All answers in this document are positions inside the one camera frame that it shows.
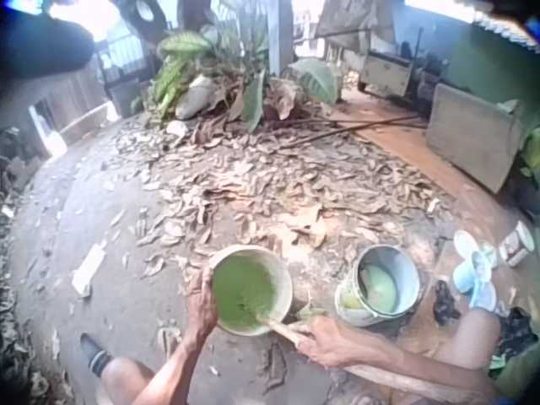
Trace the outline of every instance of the green mixture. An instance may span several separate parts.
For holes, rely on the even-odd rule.
[[[255,314],[266,315],[275,298],[266,268],[242,256],[229,257],[219,264],[213,276],[213,292],[221,321],[241,329],[259,325]]]

